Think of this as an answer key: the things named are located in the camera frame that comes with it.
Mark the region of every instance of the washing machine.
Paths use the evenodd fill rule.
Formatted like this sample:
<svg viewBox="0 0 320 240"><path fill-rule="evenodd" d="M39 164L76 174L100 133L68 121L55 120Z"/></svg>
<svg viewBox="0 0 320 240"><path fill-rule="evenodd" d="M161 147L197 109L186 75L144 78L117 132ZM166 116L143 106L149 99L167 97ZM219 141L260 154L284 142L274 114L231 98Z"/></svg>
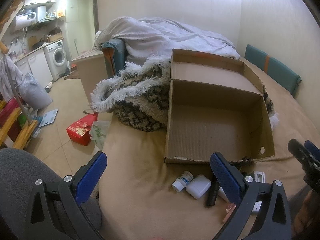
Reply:
<svg viewBox="0 0 320 240"><path fill-rule="evenodd" d="M66 52L63 48L63 41L57 41L43 49L53 81L57 81L60 75L65 73L68 68Z"/></svg>

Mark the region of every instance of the brown rug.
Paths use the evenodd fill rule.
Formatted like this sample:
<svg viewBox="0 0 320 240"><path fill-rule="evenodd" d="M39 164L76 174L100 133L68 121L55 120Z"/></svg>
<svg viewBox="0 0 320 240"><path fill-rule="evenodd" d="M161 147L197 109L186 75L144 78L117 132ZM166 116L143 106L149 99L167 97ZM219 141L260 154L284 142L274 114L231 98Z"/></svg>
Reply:
<svg viewBox="0 0 320 240"><path fill-rule="evenodd" d="M66 76L64 79L66 80L66 79L76 79L76 78L80 78L79 72L77 69L75 71L71 72L71 74Z"/></svg>

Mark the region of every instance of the silver screw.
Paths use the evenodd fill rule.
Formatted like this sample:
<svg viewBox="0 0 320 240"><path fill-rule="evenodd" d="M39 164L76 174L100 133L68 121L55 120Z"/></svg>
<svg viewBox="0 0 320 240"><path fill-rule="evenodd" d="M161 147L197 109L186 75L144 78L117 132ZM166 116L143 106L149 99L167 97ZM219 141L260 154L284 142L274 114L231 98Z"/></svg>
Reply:
<svg viewBox="0 0 320 240"><path fill-rule="evenodd" d="M63 178L63 180L64 180L65 182L69 182L69 181L72 180L72 176L71 176L71 175L67 175L67 176L65 176L65 177Z"/></svg>
<svg viewBox="0 0 320 240"><path fill-rule="evenodd" d="M277 179L277 180L275 181L275 184L276 184L277 186L281 186L281 185L282 185L282 182Z"/></svg>
<svg viewBox="0 0 320 240"><path fill-rule="evenodd" d="M40 185L42 183L42 179L37 179L36 180L36 185Z"/></svg>
<svg viewBox="0 0 320 240"><path fill-rule="evenodd" d="M246 177L245 177L245 180L246 180L247 182L253 182L253 178L252 178L251 176L246 176Z"/></svg>

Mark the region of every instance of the blue gripper pad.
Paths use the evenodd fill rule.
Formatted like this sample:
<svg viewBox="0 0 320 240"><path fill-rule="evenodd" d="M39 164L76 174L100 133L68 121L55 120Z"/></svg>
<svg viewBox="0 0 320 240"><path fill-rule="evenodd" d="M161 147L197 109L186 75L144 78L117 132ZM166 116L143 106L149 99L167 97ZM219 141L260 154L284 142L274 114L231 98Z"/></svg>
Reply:
<svg viewBox="0 0 320 240"><path fill-rule="evenodd" d="M107 156L103 152L99 153L99 156L95 158L91 166L88 167L87 171L76 185L75 200L78 205L86 202L89 199L90 194L92 193L102 173L107 167Z"/></svg>
<svg viewBox="0 0 320 240"><path fill-rule="evenodd" d="M240 186L238 181L239 178L243 178L241 173L236 167L231 166L221 153L214 153L211 155L210 167L228 200L231 203L239 205L241 203L242 187L244 188L244 182L241 181L243 184L240 182ZM238 180L234 177L235 172L238 172L240 175L237 176Z"/></svg>
<svg viewBox="0 0 320 240"><path fill-rule="evenodd" d="M318 149L318 147L316 147L312 142L310 142L309 140L306 140L304 142L304 146L305 148L307 148L307 150L309 152L311 152L311 154L317 159L317 161L320 161L320 150Z"/></svg>

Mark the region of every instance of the orange handle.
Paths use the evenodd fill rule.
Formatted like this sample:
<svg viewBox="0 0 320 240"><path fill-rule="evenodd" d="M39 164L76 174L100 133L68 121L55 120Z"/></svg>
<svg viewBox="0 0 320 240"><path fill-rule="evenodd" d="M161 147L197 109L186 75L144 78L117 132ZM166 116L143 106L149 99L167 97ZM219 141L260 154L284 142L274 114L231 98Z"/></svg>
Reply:
<svg viewBox="0 0 320 240"><path fill-rule="evenodd" d="M7 54L9 52L9 49L2 43L2 41L0 41L0 49L4 54Z"/></svg>

